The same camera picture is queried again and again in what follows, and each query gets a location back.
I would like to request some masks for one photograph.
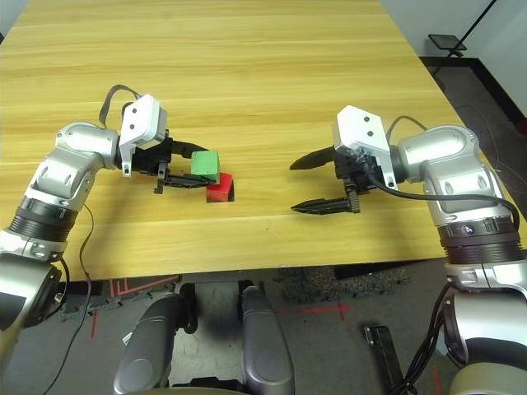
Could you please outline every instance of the green cube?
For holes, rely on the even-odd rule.
[[[217,151],[193,152],[190,162],[190,173],[202,175],[218,184],[220,182],[220,157]]]

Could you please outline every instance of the wooden table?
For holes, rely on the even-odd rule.
[[[206,204],[202,189],[160,196],[153,177],[102,170],[87,202],[95,279],[443,255],[423,202],[374,191],[358,215],[289,209],[343,195],[332,165],[288,169],[331,144],[343,106],[378,114],[386,127],[400,114],[429,126],[461,122],[377,1],[34,0],[0,51],[0,223],[12,219],[58,129],[96,123],[117,83],[158,98],[171,135],[219,150],[222,171],[235,176],[236,202]],[[114,128],[129,98],[116,99]],[[401,123],[394,141],[416,132]],[[88,230],[82,211],[66,252],[76,280]]]

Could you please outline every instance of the white wall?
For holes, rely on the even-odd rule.
[[[28,0],[0,0],[0,33],[3,36],[13,27],[24,11]]]
[[[527,2],[490,40],[479,58],[527,116]]]
[[[446,56],[427,35],[461,38],[490,0],[380,0],[415,52]],[[527,116],[527,1],[500,0],[464,42]]]

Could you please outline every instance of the red tape marking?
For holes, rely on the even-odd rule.
[[[176,274],[175,276],[162,278],[161,280],[158,280],[158,281],[149,282],[148,284],[145,284],[144,286],[136,286],[135,288],[129,288],[127,290],[121,290],[120,283],[118,282],[117,283],[117,295],[119,295],[119,296],[126,295],[126,294],[130,294],[132,292],[135,292],[136,290],[144,290],[144,289],[150,288],[152,286],[158,286],[159,284],[163,284],[164,282],[168,282],[170,280],[174,280],[174,279],[178,278],[179,276],[180,276],[179,274]]]
[[[441,382],[439,381],[439,370],[434,368],[431,370],[432,375],[434,376],[434,385],[436,387],[436,395],[441,395]]]
[[[110,298],[113,298],[114,296],[114,281],[110,280]]]
[[[317,313],[330,313],[332,311],[352,311],[355,308],[352,306],[342,305],[341,307],[338,306],[330,306],[330,307],[309,307],[306,309],[300,309],[298,310],[302,314],[317,314]]]
[[[340,299],[337,301],[337,307],[338,307],[338,315],[340,316],[340,320],[341,321],[346,320],[346,317],[344,316],[343,304],[340,301]]]
[[[96,336],[96,327],[97,327],[97,316],[99,315],[99,310],[93,312],[93,319],[91,320],[91,335],[93,339]]]

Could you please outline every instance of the black cable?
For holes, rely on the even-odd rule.
[[[463,35],[463,37],[461,37],[461,39],[458,41],[458,43],[454,46],[454,48],[450,49],[449,50],[449,53],[448,55],[446,56],[447,58],[450,58],[452,57],[452,55],[454,55],[454,52],[457,51],[459,49],[459,47],[461,47],[461,45],[463,44],[463,42],[467,39],[467,37],[469,37],[470,33],[472,33],[472,30],[474,30],[476,28],[476,26],[479,24],[479,22],[485,17],[485,15],[487,15],[487,12],[490,11],[490,9],[492,8],[492,6],[494,5],[494,3],[496,2],[497,0],[491,0],[491,2],[487,5],[487,7],[483,10],[483,12],[481,14],[479,14],[478,16],[478,19],[476,19],[476,21],[469,27],[469,29],[467,30],[467,32]],[[442,66],[439,66],[433,73],[432,75],[435,76],[437,74],[437,72],[439,72],[441,70]]]
[[[501,204],[502,206],[509,209],[512,215],[512,222],[516,230],[520,228],[520,213],[514,204],[508,202],[505,199],[496,196],[488,195],[478,195],[475,193],[466,193],[462,195],[418,195],[416,193],[406,193],[401,191],[396,191],[392,188],[388,188],[386,185],[381,183],[373,173],[371,167],[364,162],[364,171],[368,174],[368,179],[372,184],[374,184],[378,189],[389,193],[390,195],[397,196],[398,198],[412,199],[412,200],[425,200],[425,201],[458,201],[458,200],[484,200],[487,202],[494,202]]]
[[[463,369],[463,365],[460,364],[449,352],[446,353],[446,356],[448,356],[448,359],[455,365],[458,369]]]
[[[60,263],[63,265],[64,269],[64,275],[66,276],[66,282],[64,284],[64,291],[63,295],[60,298],[60,301],[58,302],[58,306],[55,310],[53,310],[51,313],[48,313],[45,317],[45,319],[48,319],[49,317],[54,316],[64,305],[64,302],[66,301],[66,298],[68,297],[68,288],[69,288],[69,268],[66,264],[66,261],[64,261],[64,258],[60,258]]]
[[[408,367],[407,373],[404,376],[403,382],[397,385],[397,387],[392,388],[389,391],[389,395],[405,394],[407,391],[413,388],[414,383],[417,381],[417,379],[427,366],[427,363],[436,348],[437,339],[439,338],[439,329],[444,323],[444,317],[441,310],[441,303],[445,298],[445,295],[450,289],[450,287],[451,284],[447,282],[441,289],[439,295],[437,296],[436,302],[434,303],[434,307],[431,312],[427,335],[425,336],[421,345],[417,349],[415,356],[413,357],[412,362]]]
[[[69,351],[72,349],[73,342],[77,338],[78,333],[81,331],[82,324],[84,324],[84,320],[86,318],[86,314],[88,313],[88,306],[90,304],[90,298],[91,298],[91,277],[90,277],[90,273],[88,273],[86,271],[86,267],[84,266],[84,261],[82,260],[82,254],[84,253],[84,248],[86,247],[86,244],[88,243],[88,240],[90,239],[91,234],[93,233],[94,221],[93,221],[93,213],[91,212],[90,208],[86,204],[84,205],[84,207],[88,210],[88,212],[90,213],[90,217],[91,217],[90,232],[88,233],[88,236],[86,236],[86,238],[82,242],[81,249],[79,250],[79,262],[81,264],[81,268],[82,268],[82,271],[84,272],[84,276],[86,278],[86,283],[88,285],[88,291],[86,293],[86,303],[84,304],[84,309],[82,311],[81,321],[77,325],[77,328],[75,329],[75,332],[73,333],[72,339],[70,340],[70,342],[68,344],[68,348],[66,349],[66,353],[64,354],[63,361],[60,364],[60,367],[58,368],[58,372],[56,373],[56,375],[55,375],[53,381],[51,382],[51,384],[46,388],[46,390],[43,392],[42,395],[46,395],[49,392],[49,390],[57,382],[58,377],[62,373],[64,365],[66,364],[66,360],[68,359]]]
[[[428,128],[423,125],[422,123],[420,123],[419,121],[417,121],[415,118],[412,118],[408,115],[400,115],[398,116],[393,122],[392,124],[389,126],[388,128],[388,132],[386,132],[386,140],[388,140],[388,143],[389,143],[389,138],[392,137],[392,131],[394,130],[395,128],[395,125],[397,125],[397,123],[401,120],[401,119],[407,119],[408,121],[411,121],[413,123],[415,123],[418,127],[420,127],[422,130],[427,130]]]

